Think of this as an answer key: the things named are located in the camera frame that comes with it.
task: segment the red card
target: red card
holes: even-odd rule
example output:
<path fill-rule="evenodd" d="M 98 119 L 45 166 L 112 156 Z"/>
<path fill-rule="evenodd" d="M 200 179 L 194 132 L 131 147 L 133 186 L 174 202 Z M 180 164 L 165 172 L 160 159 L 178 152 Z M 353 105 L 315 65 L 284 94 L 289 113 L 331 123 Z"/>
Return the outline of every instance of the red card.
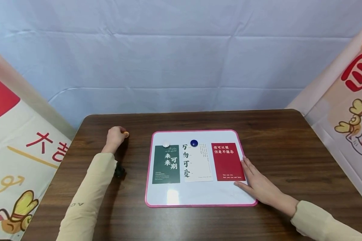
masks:
<path fill-rule="evenodd" d="M 235 143 L 212 143 L 218 181 L 245 181 Z"/>

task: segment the wooden table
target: wooden table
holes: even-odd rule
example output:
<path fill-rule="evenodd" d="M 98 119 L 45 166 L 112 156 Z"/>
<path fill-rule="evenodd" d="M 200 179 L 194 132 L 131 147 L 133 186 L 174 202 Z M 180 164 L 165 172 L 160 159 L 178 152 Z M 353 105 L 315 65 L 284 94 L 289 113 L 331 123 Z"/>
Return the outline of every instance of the wooden table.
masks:
<path fill-rule="evenodd" d="M 84 119 L 23 240 L 55 240 L 61 220 L 110 127 L 130 132 L 116 153 L 127 171 L 114 178 L 94 240 L 310 240 L 289 218 L 253 208 L 148 208 L 146 174 L 156 131 L 234 129 L 247 157 L 283 192 L 321 206 L 362 232 L 362 197 L 295 110 L 91 115 Z"/>

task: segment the white magnet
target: white magnet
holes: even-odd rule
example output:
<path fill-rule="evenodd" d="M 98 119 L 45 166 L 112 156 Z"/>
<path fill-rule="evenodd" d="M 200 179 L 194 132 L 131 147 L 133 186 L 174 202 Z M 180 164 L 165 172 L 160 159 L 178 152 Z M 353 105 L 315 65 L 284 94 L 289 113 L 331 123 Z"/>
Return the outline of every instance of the white magnet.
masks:
<path fill-rule="evenodd" d="M 169 147 L 169 146 L 170 146 L 170 143 L 166 141 L 166 142 L 164 142 L 164 143 L 162 144 L 162 146 L 165 147 L 165 148 L 166 148 L 166 147 Z"/>

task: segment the red chinese character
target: red chinese character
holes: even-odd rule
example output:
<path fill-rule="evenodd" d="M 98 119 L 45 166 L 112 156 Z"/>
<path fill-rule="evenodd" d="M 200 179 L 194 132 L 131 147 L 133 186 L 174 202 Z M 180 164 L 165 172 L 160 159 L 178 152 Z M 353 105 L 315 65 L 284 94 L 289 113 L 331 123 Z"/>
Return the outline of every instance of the red chinese character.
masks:
<path fill-rule="evenodd" d="M 52 156 L 52 159 L 56 162 L 61 162 L 63 160 L 64 155 L 66 154 L 68 147 L 67 147 L 67 143 L 63 144 L 61 142 L 59 142 L 59 145 L 61 145 L 62 147 L 58 147 L 57 152 L 55 152 L 55 154 Z M 62 159 L 58 159 L 56 158 L 57 155 L 61 155 Z"/>
<path fill-rule="evenodd" d="M 48 135 L 49 135 L 48 132 L 47 132 L 47 134 L 45 134 L 45 135 L 42 135 L 42 134 L 40 134 L 39 132 L 36 133 L 36 134 L 37 134 L 38 136 L 40 136 L 41 138 L 40 138 L 39 140 L 36 140 L 36 141 L 34 141 L 34 142 L 31 142 L 31 143 L 29 143 L 29 144 L 27 144 L 27 145 L 25 145 L 25 146 L 26 146 L 26 147 L 30 147 L 30 146 L 32 146 L 32 145 L 35 145 L 35 144 L 39 143 L 39 142 L 42 142 L 42 154 L 44 154 L 44 152 L 45 152 L 44 140 L 46 140 L 46 141 L 49 142 L 49 143 L 53 143 L 53 141 L 48 138 Z"/>
<path fill-rule="evenodd" d="M 346 86 L 353 92 L 357 92 L 362 89 L 362 74 L 358 71 L 352 71 L 352 69 L 357 66 L 357 69 L 362 72 L 362 63 L 358 63 L 361 59 L 362 54 L 358 55 L 341 75 L 341 80 L 346 81 Z"/>

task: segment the hand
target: hand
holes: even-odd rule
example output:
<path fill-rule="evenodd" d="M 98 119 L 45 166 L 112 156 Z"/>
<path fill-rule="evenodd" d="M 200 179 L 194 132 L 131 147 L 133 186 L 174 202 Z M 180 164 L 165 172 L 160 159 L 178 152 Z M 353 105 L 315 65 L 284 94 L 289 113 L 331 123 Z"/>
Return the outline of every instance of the hand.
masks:
<path fill-rule="evenodd" d="M 245 175 L 247 176 L 249 185 L 242 182 L 235 182 L 234 184 L 260 202 L 272 206 L 288 216 L 293 217 L 296 212 L 296 205 L 299 201 L 282 193 L 277 186 L 275 186 L 270 180 L 268 180 L 268 178 L 261 174 L 254 165 L 252 165 L 248 158 L 243 157 L 241 165 L 244 169 Z"/>
<path fill-rule="evenodd" d="M 126 129 L 123 127 L 111 127 L 107 133 L 106 145 L 103 147 L 102 153 L 115 153 L 118 147 L 127 137 L 123 132 Z"/>

